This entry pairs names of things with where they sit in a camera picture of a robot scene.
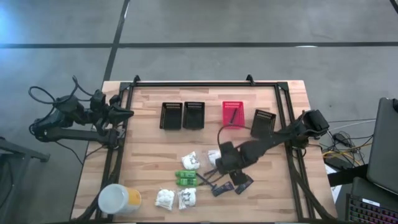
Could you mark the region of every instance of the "plastic bag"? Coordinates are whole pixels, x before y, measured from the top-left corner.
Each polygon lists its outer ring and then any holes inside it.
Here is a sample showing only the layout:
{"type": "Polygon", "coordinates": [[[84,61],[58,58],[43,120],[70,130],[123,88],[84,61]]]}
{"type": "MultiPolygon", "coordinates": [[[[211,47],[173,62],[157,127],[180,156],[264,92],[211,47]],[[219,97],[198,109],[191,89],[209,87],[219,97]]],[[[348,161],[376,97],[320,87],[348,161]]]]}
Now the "plastic bag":
{"type": "Polygon", "coordinates": [[[197,202],[196,188],[187,188],[178,191],[178,208],[180,210],[195,206],[197,202]]]}
{"type": "Polygon", "coordinates": [[[187,170],[197,170],[200,167],[200,163],[195,152],[191,152],[182,157],[181,161],[184,168],[187,170]]]}
{"type": "Polygon", "coordinates": [[[216,167],[216,159],[221,158],[220,150],[209,150],[207,152],[210,164],[213,168],[216,167]]]}
{"type": "Polygon", "coordinates": [[[162,189],[157,193],[155,206],[160,206],[171,211],[174,203],[174,191],[162,189]]]}

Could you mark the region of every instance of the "plastic cup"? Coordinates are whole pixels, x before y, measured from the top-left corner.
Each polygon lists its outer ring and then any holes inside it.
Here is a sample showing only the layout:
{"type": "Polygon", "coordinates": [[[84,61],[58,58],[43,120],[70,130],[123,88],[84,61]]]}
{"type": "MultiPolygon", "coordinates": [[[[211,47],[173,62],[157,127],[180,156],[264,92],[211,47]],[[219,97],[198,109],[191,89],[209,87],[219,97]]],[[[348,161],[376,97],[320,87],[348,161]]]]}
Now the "plastic cup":
{"type": "Polygon", "coordinates": [[[136,189],[110,184],[99,193],[98,206],[107,214],[132,213],[141,206],[141,195],[136,189]]]}

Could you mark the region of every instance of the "table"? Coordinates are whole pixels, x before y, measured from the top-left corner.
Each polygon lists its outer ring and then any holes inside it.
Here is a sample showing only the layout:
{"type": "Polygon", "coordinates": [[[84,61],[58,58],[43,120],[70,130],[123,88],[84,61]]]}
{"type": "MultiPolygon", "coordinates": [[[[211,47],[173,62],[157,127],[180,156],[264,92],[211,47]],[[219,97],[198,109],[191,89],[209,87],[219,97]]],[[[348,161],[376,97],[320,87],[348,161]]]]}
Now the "table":
{"type": "MultiPolygon", "coordinates": [[[[309,110],[307,92],[301,80],[287,81],[297,117],[309,110]]],[[[120,82],[104,82],[109,99],[118,94],[120,82]]],[[[266,152],[257,164],[244,170],[254,183],[241,195],[233,191],[214,198],[209,186],[197,187],[195,208],[179,210],[175,202],[171,212],[154,206],[160,188],[177,190],[174,172],[183,169],[181,157],[195,151],[202,162],[199,172],[209,170],[204,157],[217,149],[216,135],[222,127],[222,101],[243,101],[246,126],[251,127],[255,109],[278,114],[275,92],[269,87],[145,87],[134,88],[134,116],[129,120],[119,183],[140,191],[142,205],[129,215],[116,215],[116,222],[292,222],[296,221],[289,170],[283,144],[266,152]],[[199,131],[159,129],[163,102],[205,102],[205,128],[199,131]]],[[[287,109],[285,117],[290,123],[287,109]]],[[[275,130],[280,129],[279,116],[275,130]]],[[[250,139],[248,130],[225,130],[220,141],[234,144],[250,139]]],[[[91,142],[87,153],[100,145],[91,142]]],[[[78,217],[98,193],[106,158],[102,149],[86,159],[73,206],[72,218],[78,217]]],[[[322,154],[318,147],[308,147],[304,158],[310,188],[326,210],[336,217],[322,154]]],[[[218,185],[229,181],[223,177],[218,185]]],[[[307,214],[303,193],[300,199],[307,214]]]]}

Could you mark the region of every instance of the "keyboard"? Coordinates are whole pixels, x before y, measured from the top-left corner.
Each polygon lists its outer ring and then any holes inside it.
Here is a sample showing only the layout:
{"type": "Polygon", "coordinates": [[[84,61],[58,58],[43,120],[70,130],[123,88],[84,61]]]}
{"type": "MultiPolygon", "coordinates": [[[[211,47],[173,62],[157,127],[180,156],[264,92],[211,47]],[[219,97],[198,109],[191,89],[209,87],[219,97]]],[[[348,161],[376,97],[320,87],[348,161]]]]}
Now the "keyboard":
{"type": "Polygon", "coordinates": [[[377,202],[347,194],[346,220],[359,223],[398,224],[397,208],[381,207],[377,202]]]}

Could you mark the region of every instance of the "wooden table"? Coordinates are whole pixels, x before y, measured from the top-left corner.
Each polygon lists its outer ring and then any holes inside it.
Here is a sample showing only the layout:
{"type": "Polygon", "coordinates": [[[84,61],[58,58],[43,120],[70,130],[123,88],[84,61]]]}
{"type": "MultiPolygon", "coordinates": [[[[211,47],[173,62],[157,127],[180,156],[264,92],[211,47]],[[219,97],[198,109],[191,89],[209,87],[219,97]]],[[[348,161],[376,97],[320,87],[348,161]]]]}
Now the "wooden table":
{"type": "MultiPolygon", "coordinates": [[[[309,110],[307,92],[301,80],[288,81],[294,114],[309,110]]],[[[104,82],[103,92],[108,99],[118,94],[120,82],[104,82]]],[[[251,127],[255,109],[278,114],[275,92],[270,87],[145,87],[135,88],[132,99],[134,116],[129,120],[119,183],[140,191],[141,208],[130,215],[116,215],[116,222],[292,222],[296,221],[294,200],[283,144],[266,152],[244,172],[254,183],[241,195],[226,192],[214,198],[209,186],[197,187],[195,208],[178,209],[175,201],[171,212],[155,207],[160,188],[177,190],[174,172],[183,169],[181,157],[195,151],[202,166],[199,173],[210,170],[205,154],[217,149],[216,135],[222,126],[222,101],[243,101],[246,126],[251,127]],[[163,102],[204,101],[205,128],[199,131],[159,129],[163,102]]],[[[285,101],[284,111],[287,116],[285,101]]],[[[275,130],[280,129],[277,116],[275,130]]],[[[250,139],[248,130],[224,130],[220,141],[233,140],[239,144],[250,139]]],[[[91,142],[88,151],[98,148],[91,142]]],[[[86,159],[81,173],[72,218],[78,217],[98,193],[103,175],[106,150],[102,149],[86,159]]],[[[336,216],[322,155],[317,147],[308,147],[305,166],[310,188],[329,213],[336,216]]],[[[225,176],[218,185],[229,181],[225,176]]],[[[303,193],[300,198],[304,215],[307,209],[303,193]]]]}

